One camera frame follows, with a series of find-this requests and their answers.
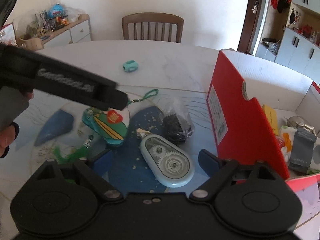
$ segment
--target plastic bag on sideboard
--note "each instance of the plastic bag on sideboard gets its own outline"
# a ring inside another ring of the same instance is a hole
[[[182,142],[195,131],[190,114],[179,98],[173,98],[164,108],[162,122],[167,132],[167,139]]]

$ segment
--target red heart patch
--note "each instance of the red heart patch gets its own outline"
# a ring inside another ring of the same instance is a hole
[[[120,123],[123,120],[122,115],[119,115],[115,110],[108,111],[107,120],[109,123]]]

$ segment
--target sticker label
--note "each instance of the sticker label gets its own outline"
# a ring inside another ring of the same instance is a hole
[[[213,119],[214,131],[216,133],[218,145],[228,132],[227,122],[224,117],[218,96],[214,87],[211,87],[209,97],[208,97],[209,109]]]

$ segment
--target wooden chair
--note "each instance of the wooden chair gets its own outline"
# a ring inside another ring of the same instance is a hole
[[[133,23],[133,39],[137,39],[137,23],[141,23],[141,40],[144,40],[144,22],[148,23],[148,40],[151,40],[151,22],[156,23],[155,27],[155,41],[158,40],[158,23],[162,23],[162,32],[161,32],[161,41],[164,41],[164,24],[168,23],[169,25],[169,37],[168,41],[171,41],[172,36],[172,24],[176,24],[177,34],[176,42],[181,43],[182,29],[184,20],[176,15],[167,14],[167,13],[135,13],[122,18],[122,30],[123,38],[125,40],[129,39],[129,24]]]

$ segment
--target green cord loop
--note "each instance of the green cord loop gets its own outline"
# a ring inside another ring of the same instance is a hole
[[[146,99],[148,99],[148,98],[155,97],[155,96],[158,95],[158,93],[159,93],[159,90],[158,90],[158,89],[150,90],[150,91],[149,91],[148,93],[146,93],[146,94],[143,96],[143,98],[141,98],[141,99],[129,100],[127,106],[130,105],[130,104],[132,104],[132,103],[142,102],[142,101],[144,101],[144,100],[146,100]]]

